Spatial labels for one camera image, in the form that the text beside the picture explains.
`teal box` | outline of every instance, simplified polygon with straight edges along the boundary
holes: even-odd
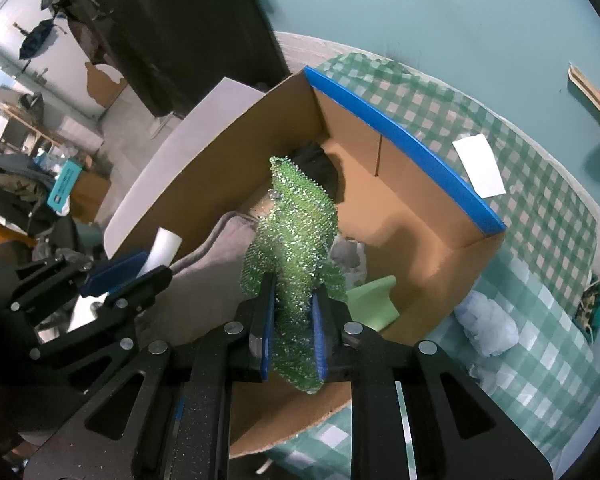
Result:
[[[46,204],[56,211],[57,213],[62,211],[66,199],[69,198],[69,193],[74,188],[75,181],[78,180],[78,176],[82,171],[82,166],[69,159],[65,164],[64,168],[56,180],[54,188],[49,193],[49,198]]]

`gray cloth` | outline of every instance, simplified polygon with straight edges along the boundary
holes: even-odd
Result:
[[[136,320],[141,348],[156,339],[189,343],[234,318],[244,300],[240,274],[255,225],[250,216],[227,213],[204,244],[171,266],[171,285]]]

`green checkered tablecloth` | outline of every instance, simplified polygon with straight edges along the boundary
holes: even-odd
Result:
[[[600,395],[600,370],[571,318],[527,264],[501,248],[474,286],[514,319],[520,342],[500,356],[479,356],[454,316],[430,335],[457,359],[555,468],[560,452]],[[408,418],[402,424],[416,478]],[[276,446],[269,455],[306,480],[345,480],[351,468],[351,408]]]
[[[555,464],[600,395],[600,369],[571,317],[527,264],[501,248],[474,285],[516,322],[520,341],[478,355],[455,316],[430,338],[480,377],[480,386]]]
[[[318,70],[383,111],[467,182],[452,142],[484,134],[507,190],[487,199],[508,227],[506,245],[575,313],[596,248],[596,221],[549,162],[471,97],[395,61],[344,54]]]

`white plastic bag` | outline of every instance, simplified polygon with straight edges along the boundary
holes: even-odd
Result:
[[[499,304],[480,292],[469,292],[454,313],[475,351],[484,357],[500,355],[518,344],[516,322]]]

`green mesh sponge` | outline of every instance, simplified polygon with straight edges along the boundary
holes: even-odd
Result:
[[[247,249],[240,286],[248,298],[260,291],[266,272],[276,274],[276,322],[271,365],[296,388],[315,393],[310,300],[321,283],[329,296],[347,301],[340,269],[328,259],[338,232],[335,204],[286,158],[273,157],[274,206]]]

